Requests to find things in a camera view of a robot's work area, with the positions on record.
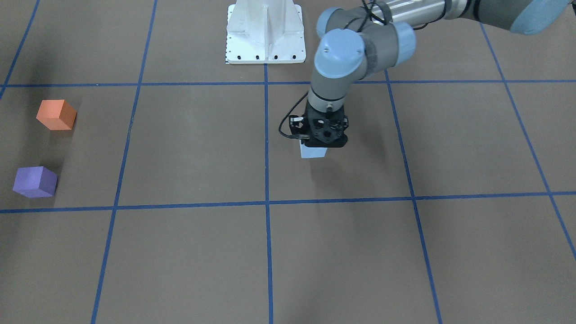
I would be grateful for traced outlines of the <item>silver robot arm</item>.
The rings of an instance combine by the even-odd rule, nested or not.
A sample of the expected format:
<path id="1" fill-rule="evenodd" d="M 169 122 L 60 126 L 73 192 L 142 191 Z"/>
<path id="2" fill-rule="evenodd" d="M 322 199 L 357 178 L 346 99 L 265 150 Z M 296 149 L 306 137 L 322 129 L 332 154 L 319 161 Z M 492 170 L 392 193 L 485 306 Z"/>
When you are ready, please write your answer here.
<path id="1" fill-rule="evenodd" d="M 319 15 L 319 45 L 301 116 L 287 113 L 290 133 L 307 148 L 341 148 L 350 86 L 409 60 L 416 31 L 440 20 L 464 18 L 511 33 L 535 35 L 549 27 L 573 0 L 372 0 L 354 9 L 329 8 Z"/>

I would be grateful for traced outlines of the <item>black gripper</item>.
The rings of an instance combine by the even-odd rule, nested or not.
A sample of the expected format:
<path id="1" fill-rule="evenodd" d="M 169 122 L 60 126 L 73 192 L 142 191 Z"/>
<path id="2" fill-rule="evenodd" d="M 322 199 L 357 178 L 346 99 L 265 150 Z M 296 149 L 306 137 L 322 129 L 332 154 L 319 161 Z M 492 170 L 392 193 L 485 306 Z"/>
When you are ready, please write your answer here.
<path id="1" fill-rule="evenodd" d="M 348 142 L 349 126 L 344 108 L 320 112 L 306 103 L 303 115 L 288 115 L 289 138 L 304 141 L 309 147 L 341 148 Z"/>

